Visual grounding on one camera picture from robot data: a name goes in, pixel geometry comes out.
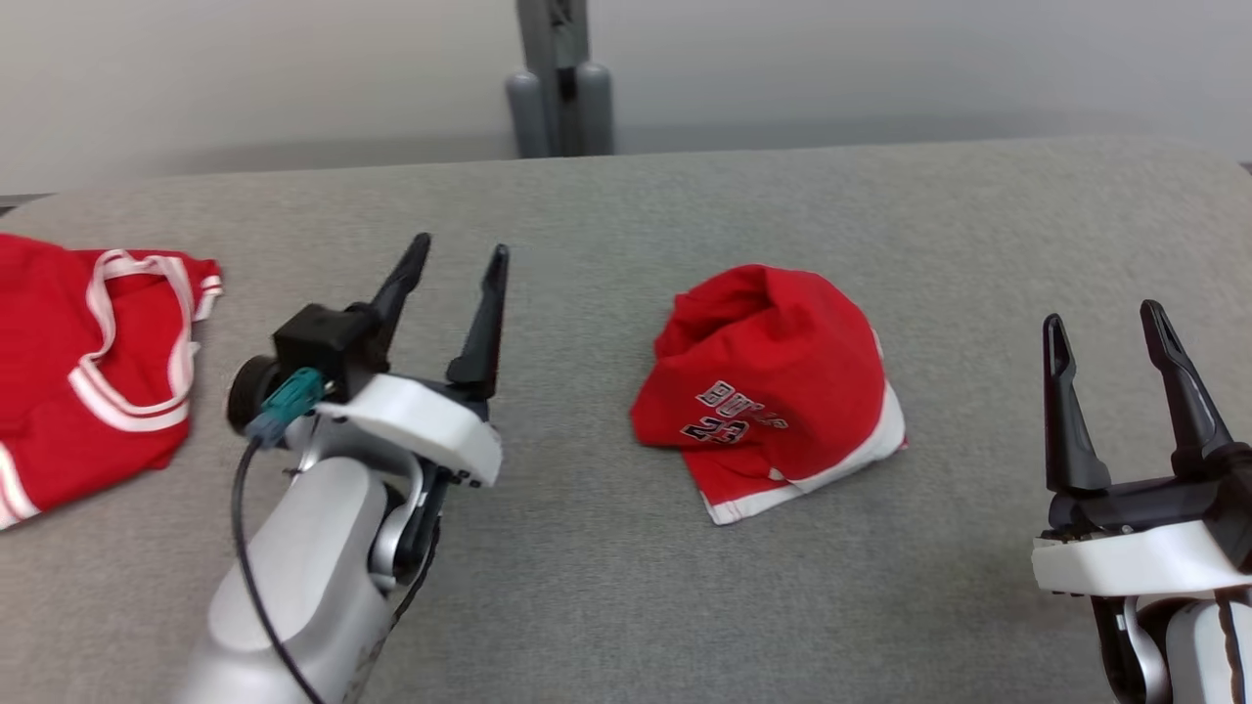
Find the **robotic arm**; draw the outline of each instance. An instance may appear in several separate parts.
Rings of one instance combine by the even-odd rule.
[[[316,372],[324,397],[280,428],[280,445],[298,460],[290,487],[247,546],[255,589],[239,564],[232,567],[175,701],[356,701],[426,577],[448,487],[496,482],[501,443],[487,402],[508,249],[496,248],[464,348],[447,381],[436,382],[389,373],[387,360],[429,246],[428,234],[413,238],[371,303],[307,306],[274,333],[275,357],[254,357],[238,372],[227,415],[240,433],[253,433],[254,418],[298,375]],[[393,611],[388,598],[406,585]]]
[[[1035,539],[1034,576],[1040,589],[1090,599],[1119,703],[1244,704],[1252,448],[1231,437],[1164,308],[1144,301],[1139,316],[1164,378],[1174,476],[1113,484],[1074,393],[1064,324],[1049,316],[1044,421],[1047,486],[1055,496],[1050,527]]]

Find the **gray table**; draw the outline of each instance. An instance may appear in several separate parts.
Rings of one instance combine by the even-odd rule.
[[[238,365],[309,301],[368,296],[434,233],[397,334],[438,375],[513,247],[498,487],[453,491],[367,701],[1107,701],[1088,605],[1042,594],[1039,324],[1065,316],[1121,480],[1167,474],[1137,306],[1159,298],[1252,436],[1252,179],[1141,139],[666,154],[180,178],[0,220],[218,258],[174,465],[0,536],[5,701],[160,701],[229,567]],[[881,336],[903,455],[715,527],[627,411],[670,298],[744,262],[816,271]],[[252,525],[283,489],[258,465]]]

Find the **red fabric with white trim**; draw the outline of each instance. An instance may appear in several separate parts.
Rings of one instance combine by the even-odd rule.
[[[217,262],[0,234],[0,529],[164,468]]]
[[[674,302],[631,408],[679,447],[714,522],[803,496],[904,446],[904,415],[860,308],[809,272],[747,264]]]

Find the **black cable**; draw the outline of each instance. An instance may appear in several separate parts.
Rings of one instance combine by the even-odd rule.
[[[396,613],[392,614],[393,629],[396,628],[396,624],[399,623],[399,618],[404,615],[404,611],[408,611],[408,605],[412,604],[413,598],[417,596],[417,590],[422,589],[422,585],[426,584],[426,575],[431,571],[431,562],[434,561],[434,547],[439,544],[439,522],[442,520],[442,517],[434,519],[434,527],[431,529],[431,546],[426,550],[426,560],[422,562],[422,569],[417,572],[417,579],[413,580],[413,586],[408,588],[408,594],[404,595],[399,606],[396,606]]]
[[[1234,630],[1234,610],[1231,608],[1231,590],[1214,590],[1217,598],[1217,620],[1226,634],[1226,661],[1231,665],[1231,696],[1234,704],[1247,704],[1247,688],[1243,680],[1243,655],[1239,651],[1239,634]]]
[[[248,541],[244,540],[243,534],[243,482],[248,476],[248,466],[252,465],[252,457],[260,448],[260,440],[253,438],[248,442],[248,448],[243,451],[243,456],[239,457],[239,468],[235,471],[234,489],[230,492],[230,532],[234,535],[235,557],[239,560],[239,571],[243,574],[243,585],[248,590],[248,598],[252,600],[252,608],[257,610],[257,620],[260,621],[260,628],[265,629],[265,635],[269,636],[269,645],[278,654],[278,659],[287,665],[287,671],[292,673],[292,679],[295,684],[300,685],[304,695],[309,698],[313,704],[323,704],[322,698],[318,695],[313,685],[309,684],[304,675],[300,673],[299,666],[292,658],[292,654],[287,651],[287,646],[278,638],[278,633],[274,630],[274,624],[269,621],[269,614],[265,613],[265,606],[260,603],[260,593],[257,590],[257,580],[252,575],[252,562],[248,560]]]

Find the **gray tabletop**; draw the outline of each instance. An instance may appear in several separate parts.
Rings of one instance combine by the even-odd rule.
[[[1189,147],[1077,139],[169,179],[0,229],[222,262],[192,438],[164,472],[0,536],[5,701],[160,701],[230,565],[234,370],[300,306],[371,294],[418,230],[394,344],[432,376],[491,247],[513,247],[502,479],[453,491],[382,701],[1106,701],[1089,608],[1042,594],[1039,326],[1064,314],[1097,448],[1168,474],[1137,306],[1161,299],[1252,436],[1252,179]],[[730,527],[629,415],[674,293],[734,264],[819,272],[868,313],[911,447]],[[249,485],[258,525],[283,457]]]

